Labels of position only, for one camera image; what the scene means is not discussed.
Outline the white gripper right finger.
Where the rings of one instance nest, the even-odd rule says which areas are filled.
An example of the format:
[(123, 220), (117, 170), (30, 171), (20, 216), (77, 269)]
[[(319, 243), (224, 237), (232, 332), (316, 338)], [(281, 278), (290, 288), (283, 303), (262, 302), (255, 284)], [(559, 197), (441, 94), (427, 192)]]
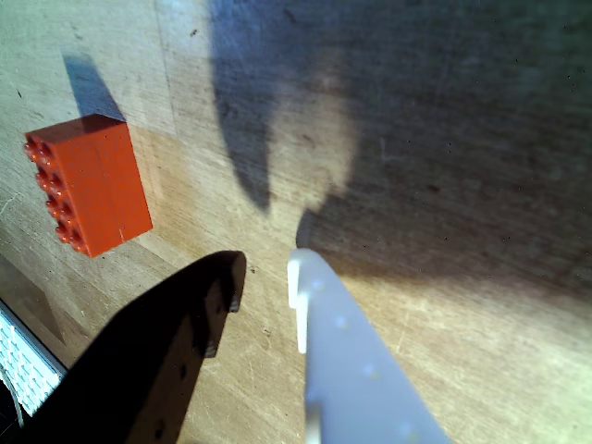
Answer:
[(308, 443), (448, 443), (412, 383), (331, 266), (296, 249), (288, 261), (305, 365)]

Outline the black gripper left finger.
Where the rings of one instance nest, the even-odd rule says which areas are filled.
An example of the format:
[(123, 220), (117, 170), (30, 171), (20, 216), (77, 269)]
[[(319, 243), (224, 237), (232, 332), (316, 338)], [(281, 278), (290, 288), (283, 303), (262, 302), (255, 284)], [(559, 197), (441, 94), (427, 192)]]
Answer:
[(202, 364), (246, 276), (239, 251), (209, 254), (109, 321), (20, 432), (23, 443), (175, 443)]

